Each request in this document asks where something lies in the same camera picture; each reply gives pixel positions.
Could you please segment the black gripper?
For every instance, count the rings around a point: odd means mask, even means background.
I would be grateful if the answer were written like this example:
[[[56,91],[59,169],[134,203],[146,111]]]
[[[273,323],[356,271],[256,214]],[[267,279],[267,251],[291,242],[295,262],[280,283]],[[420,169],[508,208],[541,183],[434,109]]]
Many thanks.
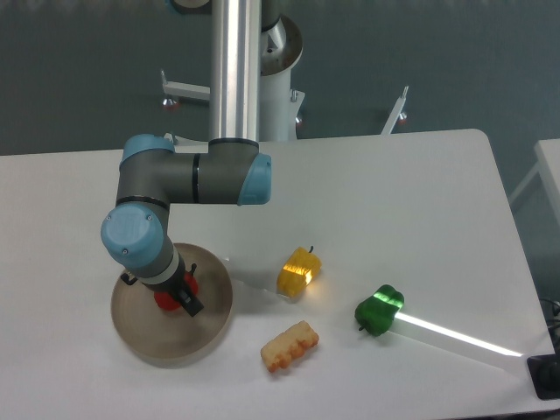
[[[181,257],[171,261],[167,269],[154,277],[141,278],[129,271],[120,275],[120,280],[126,285],[140,282],[151,291],[167,293],[191,316],[195,317],[204,309],[204,305],[185,282],[186,266]]]

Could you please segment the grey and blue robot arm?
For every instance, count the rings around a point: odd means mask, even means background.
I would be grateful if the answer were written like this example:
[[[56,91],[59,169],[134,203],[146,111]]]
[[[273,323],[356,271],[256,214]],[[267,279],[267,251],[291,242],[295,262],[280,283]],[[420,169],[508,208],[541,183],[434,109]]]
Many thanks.
[[[212,3],[210,140],[205,153],[178,153],[172,141],[131,137],[123,147],[115,207],[101,224],[101,241],[127,271],[164,293],[190,316],[204,307],[186,264],[167,234],[173,204],[263,205],[271,195],[271,158],[260,151],[259,82],[262,4]]]

